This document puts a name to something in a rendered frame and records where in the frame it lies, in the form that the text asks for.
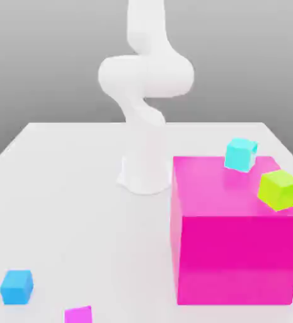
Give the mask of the small cyan cube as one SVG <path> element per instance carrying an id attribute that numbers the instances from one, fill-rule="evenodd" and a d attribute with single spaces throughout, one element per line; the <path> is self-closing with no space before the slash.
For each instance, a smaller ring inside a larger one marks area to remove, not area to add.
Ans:
<path id="1" fill-rule="evenodd" d="M 245 138 L 233 138 L 227 145 L 224 166 L 248 173 L 256 160 L 258 143 Z"/>

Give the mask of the small lime green cube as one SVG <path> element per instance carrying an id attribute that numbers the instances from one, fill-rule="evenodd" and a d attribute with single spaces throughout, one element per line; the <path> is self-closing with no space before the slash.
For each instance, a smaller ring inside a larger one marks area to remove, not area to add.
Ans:
<path id="1" fill-rule="evenodd" d="M 293 175 L 279 169 L 263 173 L 257 197 L 274 211 L 293 207 Z"/>

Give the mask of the small purple cube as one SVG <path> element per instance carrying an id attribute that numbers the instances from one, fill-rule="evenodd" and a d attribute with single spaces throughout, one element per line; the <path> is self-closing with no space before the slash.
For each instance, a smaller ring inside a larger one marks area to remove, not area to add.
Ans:
<path id="1" fill-rule="evenodd" d="M 91 307 L 85 306 L 65 310 L 64 323 L 93 323 Z"/>

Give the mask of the small blue cube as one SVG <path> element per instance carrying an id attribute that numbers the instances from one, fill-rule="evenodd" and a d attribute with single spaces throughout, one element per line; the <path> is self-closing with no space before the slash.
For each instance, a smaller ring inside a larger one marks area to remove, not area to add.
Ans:
<path id="1" fill-rule="evenodd" d="M 33 290 L 32 272 L 27 269 L 8 270 L 0 286 L 5 305 L 26 305 Z"/>

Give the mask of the large magenta box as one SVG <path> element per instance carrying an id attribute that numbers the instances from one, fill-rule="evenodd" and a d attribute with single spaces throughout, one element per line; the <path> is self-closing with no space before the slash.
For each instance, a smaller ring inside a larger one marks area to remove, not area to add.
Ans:
<path id="1" fill-rule="evenodd" d="M 259 156 L 248 173 L 221 156 L 176 156 L 170 240 L 178 305 L 288 305 L 293 299 L 293 208 L 258 197 Z"/>

